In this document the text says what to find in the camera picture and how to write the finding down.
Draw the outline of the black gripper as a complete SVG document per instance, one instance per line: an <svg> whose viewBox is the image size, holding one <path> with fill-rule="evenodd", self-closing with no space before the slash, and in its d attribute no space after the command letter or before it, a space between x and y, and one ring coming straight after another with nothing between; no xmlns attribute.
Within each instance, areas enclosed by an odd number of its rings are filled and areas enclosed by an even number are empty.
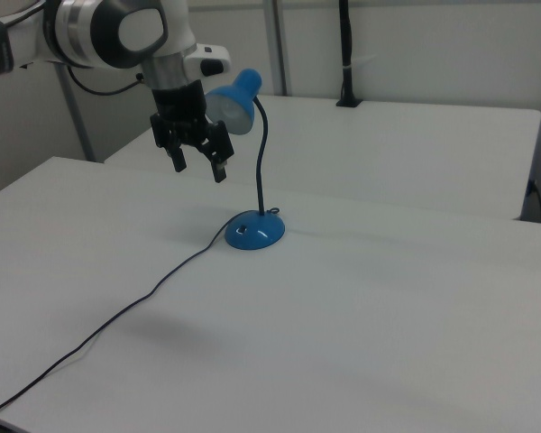
<svg viewBox="0 0 541 433"><path fill-rule="evenodd" d="M180 88L152 91L157 112L151 116L155 143L170 156L175 172L187 168L182 145L205 155L216 183L226 179L227 160L234 155L229 134L221 121L206 119L202 82L195 80Z"/></svg>

